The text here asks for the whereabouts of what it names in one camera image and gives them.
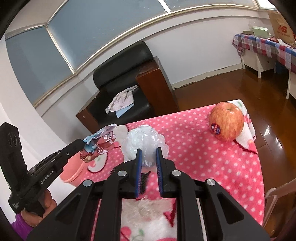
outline pink bowl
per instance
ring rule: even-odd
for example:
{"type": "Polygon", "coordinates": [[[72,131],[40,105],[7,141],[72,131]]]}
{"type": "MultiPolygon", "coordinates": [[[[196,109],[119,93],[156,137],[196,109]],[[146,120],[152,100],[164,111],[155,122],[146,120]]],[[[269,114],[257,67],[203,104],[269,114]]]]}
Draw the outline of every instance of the pink bowl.
{"type": "Polygon", "coordinates": [[[75,187],[79,186],[88,165],[89,163],[85,163],[80,159],[80,152],[76,153],[64,166],[64,171],[60,175],[61,180],[75,187]]]}

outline window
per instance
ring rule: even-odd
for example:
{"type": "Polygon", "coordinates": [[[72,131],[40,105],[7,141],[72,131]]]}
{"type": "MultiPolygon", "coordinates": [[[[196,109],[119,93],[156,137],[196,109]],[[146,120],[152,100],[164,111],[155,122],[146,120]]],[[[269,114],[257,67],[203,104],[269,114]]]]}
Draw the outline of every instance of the window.
{"type": "Polygon", "coordinates": [[[72,74],[45,28],[6,40],[13,71],[31,103],[72,74]]]}
{"type": "Polygon", "coordinates": [[[48,28],[76,70],[121,33],[164,13],[158,0],[69,0],[48,28]]]}
{"type": "Polygon", "coordinates": [[[210,4],[238,4],[256,7],[253,0],[165,0],[165,3],[169,6],[171,11],[210,4]]]}
{"type": "Polygon", "coordinates": [[[276,7],[270,3],[268,0],[257,0],[260,8],[273,8],[276,9],[276,7]]]}

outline crumpled paper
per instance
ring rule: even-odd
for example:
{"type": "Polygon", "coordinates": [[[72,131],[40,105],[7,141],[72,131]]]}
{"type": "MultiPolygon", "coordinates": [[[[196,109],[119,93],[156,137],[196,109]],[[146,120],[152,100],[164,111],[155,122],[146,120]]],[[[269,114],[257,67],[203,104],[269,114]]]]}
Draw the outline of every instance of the crumpled paper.
{"type": "Polygon", "coordinates": [[[96,133],[87,136],[83,141],[85,142],[84,149],[80,151],[80,159],[88,163],[112,150],[115,145],[114,141],[116,136],[113,133],[113,129],[117,127],[116,124],[111,124],[103,127],[96,133]]]}

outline green box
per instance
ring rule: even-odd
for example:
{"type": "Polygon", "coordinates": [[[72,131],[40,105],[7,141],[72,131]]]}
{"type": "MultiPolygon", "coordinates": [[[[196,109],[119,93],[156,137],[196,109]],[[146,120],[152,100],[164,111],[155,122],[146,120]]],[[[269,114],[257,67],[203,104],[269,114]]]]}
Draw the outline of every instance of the green box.
{"type": "Polygon", "coordinates": [[[260,38],[268,39],[270,37],[270,33],[268,32],[268,28],[253,27],[253,32],[254,32],[255,36],[258,36],[260,38]]]}

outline apple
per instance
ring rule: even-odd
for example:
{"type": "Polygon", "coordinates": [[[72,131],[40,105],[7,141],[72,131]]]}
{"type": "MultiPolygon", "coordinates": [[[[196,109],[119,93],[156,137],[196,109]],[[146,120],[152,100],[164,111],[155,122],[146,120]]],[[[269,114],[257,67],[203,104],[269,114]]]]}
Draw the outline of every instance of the apple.
{"type": "Polygon", "coordinates": [[[229,142],[242,132],[244,115],[236,105],[220,102],[212,109],[209,123],[217,139],[229,142]]]}

